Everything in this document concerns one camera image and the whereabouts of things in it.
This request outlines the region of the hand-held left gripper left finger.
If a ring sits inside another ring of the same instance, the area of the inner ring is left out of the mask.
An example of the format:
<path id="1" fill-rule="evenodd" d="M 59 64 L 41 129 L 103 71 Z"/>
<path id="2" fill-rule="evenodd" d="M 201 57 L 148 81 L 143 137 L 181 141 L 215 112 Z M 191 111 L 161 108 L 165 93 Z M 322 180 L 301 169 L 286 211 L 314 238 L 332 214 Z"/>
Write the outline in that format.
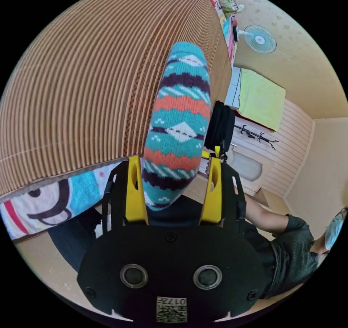
<path id="1" fill-rule="evenodd" d="M 129 158 L 125 218 L 130 223 L 148 223 L 138 155 Z"/>

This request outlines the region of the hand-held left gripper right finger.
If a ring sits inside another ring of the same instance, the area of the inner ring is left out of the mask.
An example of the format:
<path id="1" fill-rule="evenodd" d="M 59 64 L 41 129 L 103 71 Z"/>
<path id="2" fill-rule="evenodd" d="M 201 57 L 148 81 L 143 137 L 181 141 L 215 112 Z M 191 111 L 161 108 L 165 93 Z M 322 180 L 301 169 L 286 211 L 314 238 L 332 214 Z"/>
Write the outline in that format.
<path id="1" fill-rule="evenodd" d="M 222 220 L 221 161 L 211 158 L 208 183 L 199 223 L 218 224 Z"/>

